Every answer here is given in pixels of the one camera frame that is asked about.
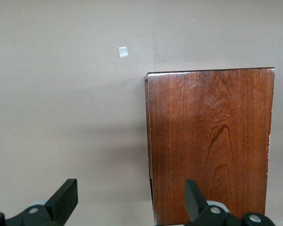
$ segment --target wooden box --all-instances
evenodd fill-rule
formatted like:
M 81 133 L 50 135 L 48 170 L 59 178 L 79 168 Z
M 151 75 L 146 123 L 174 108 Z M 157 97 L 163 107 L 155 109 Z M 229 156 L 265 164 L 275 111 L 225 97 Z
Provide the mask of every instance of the wooden box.
M 188 222 L 184 182 L 239 218 L 264 214 L 274 68 L 148 73 L 155 225 Z

